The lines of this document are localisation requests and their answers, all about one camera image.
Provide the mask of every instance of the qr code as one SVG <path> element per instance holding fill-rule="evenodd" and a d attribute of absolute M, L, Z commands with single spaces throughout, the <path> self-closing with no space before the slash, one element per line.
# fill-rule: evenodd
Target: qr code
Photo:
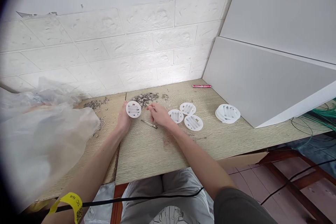
<path fill-rule="evenodd" d="M 76 213 L 76 220 L 77 220 L 77 223 L 80 221 L 81 217 L 82 217 L 82 214 L 83 214 L 83 207 L 81 207 L 77 213 Z"/>

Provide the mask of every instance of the left hand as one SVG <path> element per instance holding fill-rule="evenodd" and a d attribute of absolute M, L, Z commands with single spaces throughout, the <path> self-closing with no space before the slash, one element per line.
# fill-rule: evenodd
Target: left hand
<path fill-rule="evenodd" d="M 128 116 L 126 112 L 126 105 L 127 101 L 124 101 L 119 112 L 118 123 L 116 126 L 116 129 L 120 130 L 124 135 L 127 134 L 132 122 L 132 118 Z"/>

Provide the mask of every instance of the gray sleeve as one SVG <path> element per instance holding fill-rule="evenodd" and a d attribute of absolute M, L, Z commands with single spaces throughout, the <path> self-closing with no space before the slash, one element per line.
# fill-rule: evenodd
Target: gray sleeve
<path fill-rule="evenodd" d="M 215 223 L 276 223 L 253 198 L 235 188 L 223 188 L 214 202 Z"/>

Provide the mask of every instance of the white brick wall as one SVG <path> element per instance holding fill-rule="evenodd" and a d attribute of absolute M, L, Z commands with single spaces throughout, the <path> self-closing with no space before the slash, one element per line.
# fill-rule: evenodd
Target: white brick wall
<path fill-rule="evenodd" d="M 172 0 L 0 26 L 0 85 L 16 92 L 38 79 L 83 97 L 199 79 L 231 0 Z"/>

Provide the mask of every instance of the red pen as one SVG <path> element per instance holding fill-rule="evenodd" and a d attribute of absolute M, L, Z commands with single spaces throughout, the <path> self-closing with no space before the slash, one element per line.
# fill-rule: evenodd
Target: red pen
<path fill-rule="evenodd" d="M 211 85 L 193 85 L 193 88 L 211 88 Z"/>

